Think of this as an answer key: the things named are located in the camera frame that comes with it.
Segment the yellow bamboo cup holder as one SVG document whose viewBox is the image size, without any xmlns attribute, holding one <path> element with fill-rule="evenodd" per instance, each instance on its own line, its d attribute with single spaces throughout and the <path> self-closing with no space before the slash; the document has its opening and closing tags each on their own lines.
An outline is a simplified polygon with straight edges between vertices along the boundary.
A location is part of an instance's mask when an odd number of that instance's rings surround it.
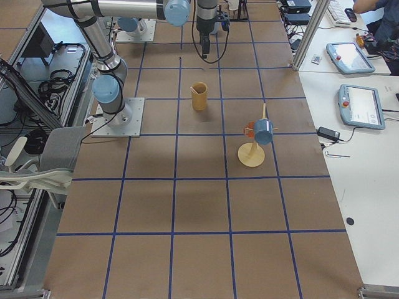
<svg viewBox="0 0 399 299">
<path fill-rule="evenodd" d="M 206 108 L 208 98 L 208 87 L 203 82 L 196 82 L 192 86 L 197 93 L 191 91 L 192 107 L 196 111 L 203 111 Z"/>
</svg>

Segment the black computer box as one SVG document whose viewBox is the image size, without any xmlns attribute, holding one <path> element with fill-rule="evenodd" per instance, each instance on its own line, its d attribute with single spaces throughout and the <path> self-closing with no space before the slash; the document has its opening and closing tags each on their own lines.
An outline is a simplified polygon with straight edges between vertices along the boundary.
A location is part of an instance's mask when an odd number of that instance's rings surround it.
<svg viewBox="0 0 399 299">
<path fill-rule="evenodd" d="M 282 20 L 288 25 L 308 25 L 310 9 L 308 0 L 282 0 L 279 8 Z"/>
</svg>

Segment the orange mug on stand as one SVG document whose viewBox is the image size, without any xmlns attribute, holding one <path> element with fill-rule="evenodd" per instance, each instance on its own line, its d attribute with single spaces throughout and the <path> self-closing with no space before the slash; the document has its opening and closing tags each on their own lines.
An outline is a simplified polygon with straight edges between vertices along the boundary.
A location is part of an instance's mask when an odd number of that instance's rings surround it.
<svg viewBox="0 0 399 299">
<path fill-rule="evenodd" d="M 248 123 L 243 130 L 244 134 L 249 138 L 254 138 L 254 122 Z"/>
</svg>

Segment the blue mug on stand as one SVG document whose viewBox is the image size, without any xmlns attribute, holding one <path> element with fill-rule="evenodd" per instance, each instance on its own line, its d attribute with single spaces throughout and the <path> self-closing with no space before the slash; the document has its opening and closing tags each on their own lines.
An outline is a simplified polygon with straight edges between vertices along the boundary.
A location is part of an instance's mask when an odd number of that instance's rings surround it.
<svg viewBox="0 0 399 299">
<path fill-rule="evenodd" d="M 260 145 L 267 145 L 273 139 L 273 124 L 267 118 L 254 123 L 254 140 Z"/>
</svg>

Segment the small remote control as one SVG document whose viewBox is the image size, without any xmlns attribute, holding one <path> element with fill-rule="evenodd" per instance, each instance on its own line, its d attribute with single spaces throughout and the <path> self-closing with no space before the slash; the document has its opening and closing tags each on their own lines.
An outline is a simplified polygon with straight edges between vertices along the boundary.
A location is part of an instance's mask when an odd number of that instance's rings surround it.
<svg viewBox="0 0 399 299">
<path fill-rule="evenodd" d="M 321 56 L 319 56 L 319 55 L 314 55 L 314 56 L 312 57 L 312 59 L 311 59 L 311 62 L 312 62 L 313 64 L 319 65 L 320 62 L 321 62 L 321 60 L 322 60 L 322 57 L 321 57 Z"/>
</svg>

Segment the wooden mug tree stand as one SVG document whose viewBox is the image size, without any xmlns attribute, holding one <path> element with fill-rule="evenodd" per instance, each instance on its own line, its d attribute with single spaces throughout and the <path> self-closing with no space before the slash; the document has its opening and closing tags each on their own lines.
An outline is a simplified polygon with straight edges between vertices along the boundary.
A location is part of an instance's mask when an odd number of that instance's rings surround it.
<svg viewBox="0 0 399 299">
<path fill-rule="evenodd" d="M 262 117 L 260 119 L 267 118 L 266 117 L 266 103 L 262 105 Z M 260 144 L 258 144 L 254 138 L 251 143 L 242 144 L 238 149 L 238 159 L 239 161 L 250 168 L 255 168 L 260 166 L 265 159 L 265 152 Z"/>
</svg>

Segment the white keyboard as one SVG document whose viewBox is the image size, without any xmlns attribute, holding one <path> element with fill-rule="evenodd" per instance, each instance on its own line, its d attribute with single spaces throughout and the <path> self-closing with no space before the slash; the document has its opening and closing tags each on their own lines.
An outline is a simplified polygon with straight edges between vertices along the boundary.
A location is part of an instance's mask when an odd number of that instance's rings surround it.
<svg viewBox="0 0 399 299">
<path fill-rule="evenodd" d="M 338 1 L 329 1 L 326 14 L 335 26 L 348 27 L 352 24 Z"/>
</svg>

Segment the upper teach pendant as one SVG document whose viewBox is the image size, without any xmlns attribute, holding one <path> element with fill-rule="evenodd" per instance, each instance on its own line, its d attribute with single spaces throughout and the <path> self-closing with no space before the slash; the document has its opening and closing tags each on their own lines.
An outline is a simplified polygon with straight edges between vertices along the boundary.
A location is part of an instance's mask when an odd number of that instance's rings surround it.
<svg viewBox="0 0 399 299">
<path fill-rule="evenodd" d="M 328 43 L 326 51 L 342 74 L 370 74 L 375 71 L 373 64 L 354 42 Z"/>
</svg>

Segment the teach pendant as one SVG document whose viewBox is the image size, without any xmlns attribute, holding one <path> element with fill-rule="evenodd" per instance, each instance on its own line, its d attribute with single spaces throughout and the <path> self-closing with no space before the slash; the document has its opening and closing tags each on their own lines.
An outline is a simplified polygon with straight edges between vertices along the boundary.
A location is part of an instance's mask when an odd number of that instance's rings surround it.
<svg viewBox="0 0 399 299">
<path fill-rule="evenodd" d="M 373 64 L 354 42 L 328 43 L 326 51 L 342 74 L 370 74 L 375 71 Z"/>
<path fill-rule="evenodd" d="M 345 125 L 384 130 L 380 97 L 376 88 L 342 84 L 338 90 L 338 105 Z"/>
</svg>

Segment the black power adapter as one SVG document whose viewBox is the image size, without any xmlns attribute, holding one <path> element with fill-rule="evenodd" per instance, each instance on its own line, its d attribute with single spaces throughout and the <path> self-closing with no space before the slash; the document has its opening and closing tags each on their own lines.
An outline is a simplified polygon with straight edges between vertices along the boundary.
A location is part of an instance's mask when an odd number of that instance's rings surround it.
<svg viewBox="0 0 399 299">
<path fill-rule="evenodd" d="M 331 141 L 338 141 L 340 139 L 340 133 L 338 131 L 323 126 L 317 129 L 317 135 Z"/>
</svg>

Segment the lower teach pendant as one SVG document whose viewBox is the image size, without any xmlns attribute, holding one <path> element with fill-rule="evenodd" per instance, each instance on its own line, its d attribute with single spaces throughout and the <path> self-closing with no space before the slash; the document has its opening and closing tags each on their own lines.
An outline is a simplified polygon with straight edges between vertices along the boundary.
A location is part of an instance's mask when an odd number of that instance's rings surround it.
<svg viewBox="0 0 399 299">
<path fill-rule="evenodd" d="M 345 125 L 384 130 L 380 97 L 376 88 L 342 84 L 338 90 L 338 105 Z"/>
</svg>

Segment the hex key tool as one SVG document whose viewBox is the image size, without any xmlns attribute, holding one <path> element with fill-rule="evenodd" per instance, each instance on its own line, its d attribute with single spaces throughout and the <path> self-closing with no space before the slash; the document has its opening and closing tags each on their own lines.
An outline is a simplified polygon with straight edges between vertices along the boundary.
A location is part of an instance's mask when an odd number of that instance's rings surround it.
<svg viewBox="0 0 399 299">
<path fill-rule="evenodd" d="M 330 158 L 350 158 L 349 155 L 343 155 L 343 154 L 332 154 L 329 151 L 325 152 L 326 157 Z"/>
</svg>

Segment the person in blue shirt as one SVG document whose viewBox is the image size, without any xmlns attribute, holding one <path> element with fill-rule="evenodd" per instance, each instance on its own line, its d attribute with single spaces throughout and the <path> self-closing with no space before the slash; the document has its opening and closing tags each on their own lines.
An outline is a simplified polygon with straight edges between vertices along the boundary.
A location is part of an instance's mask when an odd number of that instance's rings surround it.
<svg viewBox="0 0 399 299">
<path fill-rule="evenodd" d="M 382 56 L 392 75 L 398 75 L 398 1 L 397 0 L 358 0 L 354 1 L 353 11 L 363 14 L 383 8 L 380 20 L 367 27 L 375 40 L 383 46 Z"/>
</svg>

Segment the grey office chair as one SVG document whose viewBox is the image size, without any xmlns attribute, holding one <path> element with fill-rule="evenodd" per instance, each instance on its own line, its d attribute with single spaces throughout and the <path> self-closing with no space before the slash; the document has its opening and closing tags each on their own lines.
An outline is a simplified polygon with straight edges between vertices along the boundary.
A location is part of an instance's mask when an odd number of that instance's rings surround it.
<svg viewBox="0 0 399 299">
<path fill-rule="evenodd" d="M 1 189 L 24 192 L 41 189 L 48 193 L 53 206 L 61 209 L 62 203 L 56 195 L 68 195 L 84 135 L 83 126 L 54 129 L 44 146 L 41 159 L 30 159 L 16 169 L 15 162 L 27 143 L 25 136 L 18 138 L 5 160 L 7 171 L 1 171 Z"/>
</svg>

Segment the aluminium frame post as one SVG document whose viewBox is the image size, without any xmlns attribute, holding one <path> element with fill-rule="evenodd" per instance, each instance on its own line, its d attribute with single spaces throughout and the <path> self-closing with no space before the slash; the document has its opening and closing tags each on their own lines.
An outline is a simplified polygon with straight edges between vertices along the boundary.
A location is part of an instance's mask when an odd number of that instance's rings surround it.
<svg viewBox="0 0 399 299">
<path fill-rule="evenodd" d="M 329 0 L 320 0 L 320 1 L 316 2 L 312 16 L 308 23 L 308 26 L 305 30 L 303 38 L 302 38 L 300 45 L 297 49 L 296 55 L 293 59 L 293 62 L 292 62 L 293 70 L 299 71 L 299 69 L 306 57 L 306 53 L 311 45 L 312 39 L 319 27 L 319 24 L 327 10 L 329 3 L 330 3 Z"/>
</svg>

